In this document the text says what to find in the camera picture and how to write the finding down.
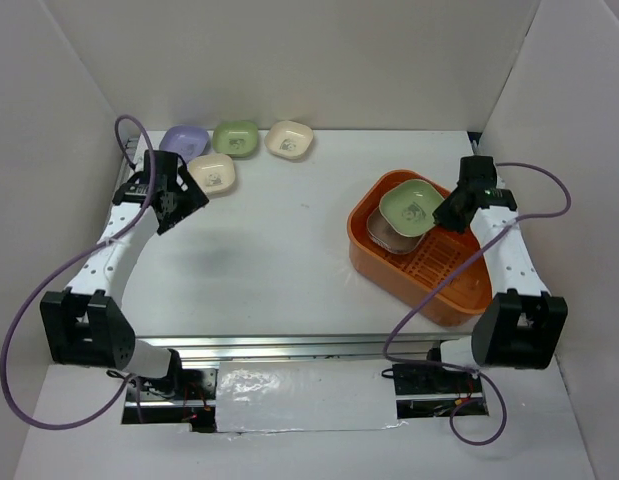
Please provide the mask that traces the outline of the brown plate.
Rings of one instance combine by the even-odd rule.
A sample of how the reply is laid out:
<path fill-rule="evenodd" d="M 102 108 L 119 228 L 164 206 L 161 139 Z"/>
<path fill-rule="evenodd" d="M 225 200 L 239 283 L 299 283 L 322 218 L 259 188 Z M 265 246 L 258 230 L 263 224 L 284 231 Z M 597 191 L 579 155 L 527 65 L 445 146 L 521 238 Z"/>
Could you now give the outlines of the brown plate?
<path fill-rule="evenodd" d="M 424 238 L 423 235 L 407 237 L 399 234 L 381 215 L 378 208 L 369 215 L 366 227 L 368 236 L 374 244 L 396 255 L 413 252 Z"/>

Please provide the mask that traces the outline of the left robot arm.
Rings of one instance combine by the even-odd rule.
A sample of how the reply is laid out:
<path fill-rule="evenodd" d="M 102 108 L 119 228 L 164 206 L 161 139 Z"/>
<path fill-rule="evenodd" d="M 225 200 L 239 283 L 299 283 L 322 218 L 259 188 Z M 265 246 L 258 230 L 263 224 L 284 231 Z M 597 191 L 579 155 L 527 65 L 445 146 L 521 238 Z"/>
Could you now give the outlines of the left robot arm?
<path fill-rule="evenodd" d="M 147 242 L 208 202 L 180 155 L 145 152 L 142 168 L 114 194 L 100 249 L 62 291 L 48 291 L 40 301 L 54 362 L 134 374 L 165 399 L 182 394 L 187 376 L 180 355 L 140 340 L 122 312 L 122 297 Z"/>

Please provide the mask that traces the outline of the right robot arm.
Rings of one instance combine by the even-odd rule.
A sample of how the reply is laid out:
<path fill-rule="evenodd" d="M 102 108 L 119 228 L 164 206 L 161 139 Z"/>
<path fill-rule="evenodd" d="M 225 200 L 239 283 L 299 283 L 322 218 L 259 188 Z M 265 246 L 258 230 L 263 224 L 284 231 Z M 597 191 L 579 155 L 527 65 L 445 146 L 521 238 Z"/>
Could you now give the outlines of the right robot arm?
<path fill-rule="evenodd" d="M 459 379 L 458 366 L 543 370 L 555 352 L 568 314 L 564 298 L 553 296 L 540 279 L 525 245 L 520 223 L 556 218 L 555 213 L 518 212 L 513 193 L 498 185 L 496 163 L 489 156 L 460 160 L 455 189 L 434 212 L 436 224 L 455 233 L 470 232 L 489 275 L 492 300 L 468 338 L 444 342 L 441 357 L 424 368 L 427 385 L 439 392 Z"/>

